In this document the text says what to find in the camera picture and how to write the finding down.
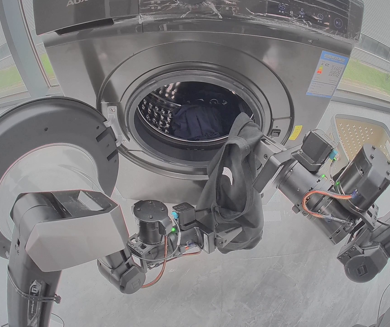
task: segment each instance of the front-loading washing machine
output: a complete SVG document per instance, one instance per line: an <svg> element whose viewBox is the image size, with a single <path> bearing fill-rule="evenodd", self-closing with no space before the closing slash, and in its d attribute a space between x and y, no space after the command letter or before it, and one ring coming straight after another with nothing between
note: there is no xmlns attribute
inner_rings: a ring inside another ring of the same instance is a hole
<svg viewBox="0 0 390 327"><path fill-rule="evenodd" d="M314 129L360 38L360 0L34 0L67 97L103 113L128 199L196 203L246 112L286 147ZM218 109L220 135L176 134L183 105Z"/></svg>

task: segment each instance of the washing machine door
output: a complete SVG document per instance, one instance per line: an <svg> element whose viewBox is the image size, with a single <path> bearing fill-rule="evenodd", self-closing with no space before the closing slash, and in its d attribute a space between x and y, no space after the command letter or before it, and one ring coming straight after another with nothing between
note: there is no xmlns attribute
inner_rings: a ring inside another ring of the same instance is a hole
<svg viewBox="0 0 390 327"><path fill-rule="evenodd" d="M115 135L93 107L66 97L36 99L0 116L0 257L13 232L18 194L85 189L111 195L118 175Z"/></svg>

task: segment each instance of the yellow warning sticker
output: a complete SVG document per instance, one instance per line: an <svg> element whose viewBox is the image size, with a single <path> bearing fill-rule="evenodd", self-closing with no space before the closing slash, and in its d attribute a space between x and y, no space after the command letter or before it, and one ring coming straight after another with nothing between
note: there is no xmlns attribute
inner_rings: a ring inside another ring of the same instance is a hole
<svg viewBox="0 0 390 327"><path fill-rule="evenodd" d="M295 129L294 129L294 131L292 132L292 134L290 135L289 139L290 139L290 140L295 140L295 139L297 139L298 136L300 135L302 129L303 129L303 125L295 126Z"/></svg>

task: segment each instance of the control panel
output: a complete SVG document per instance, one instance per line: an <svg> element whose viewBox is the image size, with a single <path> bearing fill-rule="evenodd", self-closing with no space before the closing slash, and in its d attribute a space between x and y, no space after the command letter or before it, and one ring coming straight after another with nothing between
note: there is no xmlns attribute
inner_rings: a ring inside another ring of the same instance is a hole
<svg viewBox="0 0 390 327"><path fill-rule="evenodd" d="M277 21L355 40L360 36L363 10L360 0L139 0L141 20L205 17Z"/></svg>
<svg viewBox="0 0 390 327"><path fill-rule="evenodd" d="M349 0L268 0L267 14L346 34Z"/></svg>

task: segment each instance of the power button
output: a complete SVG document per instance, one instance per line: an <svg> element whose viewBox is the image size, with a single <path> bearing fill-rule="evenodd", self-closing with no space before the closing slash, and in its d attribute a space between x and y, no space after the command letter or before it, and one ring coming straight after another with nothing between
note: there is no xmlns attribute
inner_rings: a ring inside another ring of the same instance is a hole
<svg viewBox="0 0 390 327"><path fill-rule="evenodd" d="M342 28L342 26L343 26L343 21L342 21L340 18L336 18L336 19L334 20L334 26L335 26L337 29Z"/></svg>

